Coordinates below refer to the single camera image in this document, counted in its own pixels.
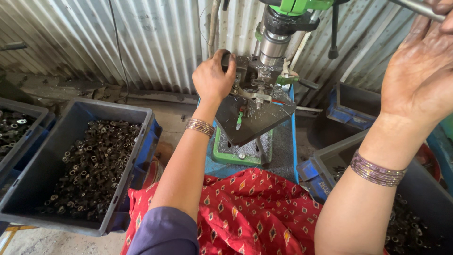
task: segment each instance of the hand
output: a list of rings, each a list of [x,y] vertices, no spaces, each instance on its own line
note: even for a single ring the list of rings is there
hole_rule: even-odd
[[[439,27],[423,16],[414,20],[387,67],[381,114],[434,128],[453,111],[453,35]]]
[[[193,84],[197,89],[201,102],[220,105],[220,102],[230,93],[236,78],[236,56],[230,55],[228,71],[222,71],[222,56],[228,53],[219,49],[214,56],[202,62],[192,74]]]

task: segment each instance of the wrist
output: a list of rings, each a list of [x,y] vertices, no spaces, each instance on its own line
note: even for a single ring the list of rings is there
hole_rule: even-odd
[[[363,140],[359,153],[373,164],[403,170],[433,128],[409,118],[382,113]]]
[[[200,100],[192,118],[212,124],[214,123],[214,118],[219,106],[220,102],[216,102],[215,100]]]

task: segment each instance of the gray plastic crate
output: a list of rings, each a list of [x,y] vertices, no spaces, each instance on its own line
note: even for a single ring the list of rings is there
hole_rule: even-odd
[[[65,174],[65,164],[61,160],[64,152],[74,141],[83,139],[84,131],[88,128],[88,121],[101,119],[143,124],[136,146],[123,173],[123,176],[127,178],[121,178],[104,220],[92,222],[84,219],[60,217],[54,214],[35,214],[32,209],[42,205],[52,195],[55,184]],[[115,218],[112,215],[116,212],[119,204],[124,202],[121,195],[124,194],[124,190],[130,184],[129,182],[132,181],[130,172],[137,165],[136,159],[139,157],[145,132],[149,130],[149,125],[153,123],[157,125],[153,111],[148,108],[84,98],[73,99],[41,148],[0,202],[0,220],[84,235],[102,236],[107,234],[114,228],[111,222],[115,221]],[[157,141],[154,139],[152,146],[146,148],[143,154],[151,153],[150,151],[155,149]]]

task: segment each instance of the red patterned cloth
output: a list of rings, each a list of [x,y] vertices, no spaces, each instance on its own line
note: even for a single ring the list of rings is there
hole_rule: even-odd
[[[148,211],[157,183],[129,190],[131,223],[121,251]],[[198,211],[200,254],[314,254],[321,205],[308,192],[273,173],[249,168],[225,179],[205,175]]]

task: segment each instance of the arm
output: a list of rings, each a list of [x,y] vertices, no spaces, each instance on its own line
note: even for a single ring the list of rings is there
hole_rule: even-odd
[[[227,50],[218,50],[201,63],[192,75],[200,104],[192,118],[213,123],[220,102],[229,94],[236,77],[236,58],[230,55],[228,71],[222,71],[221,59]],[[149,209],[169,206],[197,220],[203,186],[204,163],[209,137],[186,129],[179,141],[154,194]]]
[[[445,24],[443,30],[453,29]],[[439,27],[417,17],[393,55],[382,84],[381,113],[359,148],[369,162],[403,170],[452,112],[453,35],[441,34]],[[381,255],[395,191],[348,167],[319,216],[316,254]]]

